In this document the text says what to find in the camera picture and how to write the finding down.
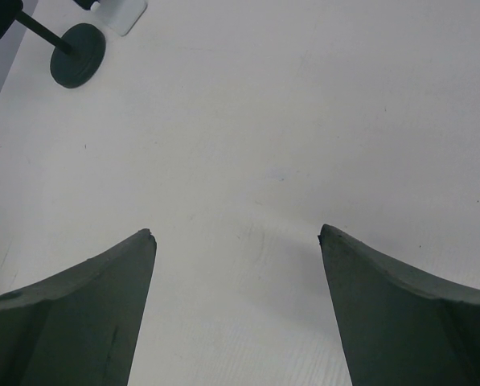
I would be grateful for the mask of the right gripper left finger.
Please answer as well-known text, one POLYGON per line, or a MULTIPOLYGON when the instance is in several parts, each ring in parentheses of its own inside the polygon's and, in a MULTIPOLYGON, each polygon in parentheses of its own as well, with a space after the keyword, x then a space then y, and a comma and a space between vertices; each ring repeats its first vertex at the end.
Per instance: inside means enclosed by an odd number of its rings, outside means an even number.
POLYGON ((142 229, 0 295, 0 385, 126 385, 156 256, 142 229))

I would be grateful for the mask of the white folding phone stand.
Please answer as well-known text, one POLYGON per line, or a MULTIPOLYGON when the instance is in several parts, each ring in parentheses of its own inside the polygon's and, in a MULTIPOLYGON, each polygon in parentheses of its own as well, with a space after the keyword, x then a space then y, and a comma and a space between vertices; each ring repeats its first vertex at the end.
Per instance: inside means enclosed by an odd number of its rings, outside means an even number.
POLYGON ((146 0, 100 0, 90 11, 119 36, 126 36, 148 6, 146 0))

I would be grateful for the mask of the black round base phone holder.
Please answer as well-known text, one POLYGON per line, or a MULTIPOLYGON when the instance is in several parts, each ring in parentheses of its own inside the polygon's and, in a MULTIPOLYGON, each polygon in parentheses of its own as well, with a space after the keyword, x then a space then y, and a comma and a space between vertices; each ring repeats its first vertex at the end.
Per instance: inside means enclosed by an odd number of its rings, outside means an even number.
POLYGON ((16 21, 54 47, 50 72, 64 88, 78 88, 87 83, 105 57, 105 36, 92 24, 77 24, 59 37, 22 10, 16 21))

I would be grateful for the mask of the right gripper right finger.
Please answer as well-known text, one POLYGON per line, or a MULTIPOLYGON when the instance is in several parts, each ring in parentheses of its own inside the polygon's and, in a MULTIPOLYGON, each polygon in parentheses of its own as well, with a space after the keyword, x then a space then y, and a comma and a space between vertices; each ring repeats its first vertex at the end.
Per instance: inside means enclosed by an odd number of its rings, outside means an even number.
POLYGON ((318 238, 352 384, 480 385, 480 289, 328 224, 318 238))

